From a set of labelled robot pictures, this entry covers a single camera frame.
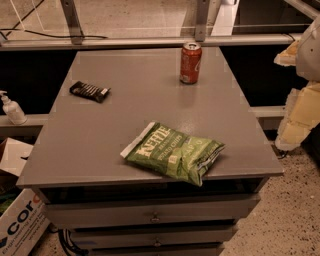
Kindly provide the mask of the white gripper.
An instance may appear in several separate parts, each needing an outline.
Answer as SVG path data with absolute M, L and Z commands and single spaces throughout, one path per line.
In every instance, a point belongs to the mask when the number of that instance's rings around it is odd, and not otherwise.
M 300 41 L 292 42 L 276 55 L 274 63 L 281 66 L 296 65 L 298 76 L 308 81 L 320 81 L 320 15 L 306 29 Z M 301 90 L 292 89 L 277 131 L 276 147 L 282 151 L 292 151 L 319 123 L 320 83 L 309 82 Z

